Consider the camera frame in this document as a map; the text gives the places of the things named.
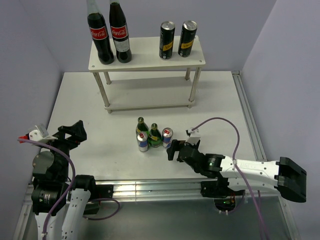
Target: gray wall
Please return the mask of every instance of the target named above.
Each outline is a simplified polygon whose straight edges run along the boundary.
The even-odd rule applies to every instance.
[[[87,72],[85,0],[20,0],[64,72]],[[131,37],[159,36],[163,21],[198,23],[207,70],[241,70],[276,0],[120,0]],[[109,28],[109,1],[97,0]]]
[[[277,0],[243,68],[243,82],[270,160],[307,171],[307,203],[292,203],[304,240],[320,236],[320,1]]]
[[[18,0],[0,5],[0,239],[9,240],[39,151],[16,139],[48,122],[61,74]]]

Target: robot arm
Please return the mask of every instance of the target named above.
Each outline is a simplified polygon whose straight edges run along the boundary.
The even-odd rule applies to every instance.
[[[221,154],[203,154],[198,151],[199,132],[187,130],[187,141],[173,140],[167,149],[168,160],[172,161],[175,152],[179,152],[177,161],[185,162],[196,173],[217,181],[206,183],[204,197],[224,198],[230,194],[241,195],[247,185],[235,168],[235,163],[246,176],[253,190],[279,192],[289,201],[306,202],[307,173],[294,161],[281,157],[280,161],[250,161]]]
[[[33,141],[40,144],[47,144],[69,155],[70,150],[76,148],[81,142],[87,139],[83,122],[80,120],[73,126],[61,126],[58,132],[49,136],[46,128],[36,125],[28,131],[28,134],[21,136],[21,143]],[[31,195],[32,210],[38,228],[38,239],[46,240],[70,239],[76,240],[79,230],[79,222],[82,219],[88,200],[98,198],[96,182],[93,176],[77,175],[72,188],[66,183],[68,178],[69,163],[56,151],[42,151],[33,159],[32,176],[34,190]],[[72,189],[69,208],[64,219],[66,209],[66,198],[57,204],[58,199],[64,194],[67,188]],[[54,209],[46,218],[50,209]]]

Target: bottle neck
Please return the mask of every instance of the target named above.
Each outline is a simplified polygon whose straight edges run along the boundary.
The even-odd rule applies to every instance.
[[[86,7],[88,15],[101,13],[96,3],[96,0],[86,0]]]

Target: dark soda bottle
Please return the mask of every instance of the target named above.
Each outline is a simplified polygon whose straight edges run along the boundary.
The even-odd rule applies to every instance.
[[[98,57],[102,64],[111,64],[114,54],[111,50],[110,39],[104,16],[98,9],[95,0],[86,0],[87,20]]]
[[[129,32],[126,16],[119,0],[110,0],[109,22],[112,38],[119,62],[125,64],[131,61],[132,54],[129,43]]]
[[[151,147],[157,148],[162,144],[162,135],[158,130],[158,125],[152,123],[151,130],[148,135],[148,143]]]

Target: coca-cola bottle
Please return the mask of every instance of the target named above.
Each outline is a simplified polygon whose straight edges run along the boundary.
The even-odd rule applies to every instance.
[[[116,49],[116,57],[121,63],[131,61],[132,54],[129,43],[127,21],[119,0],[110,0],[109,22],[112,38]]]
[[[111,64],[114,54],[111,50],[108,29],[104,16],[98,9],[95,0],[86,0],[88,11],[88,24],[92,39],[98,51],[98,57],[102,64]]]

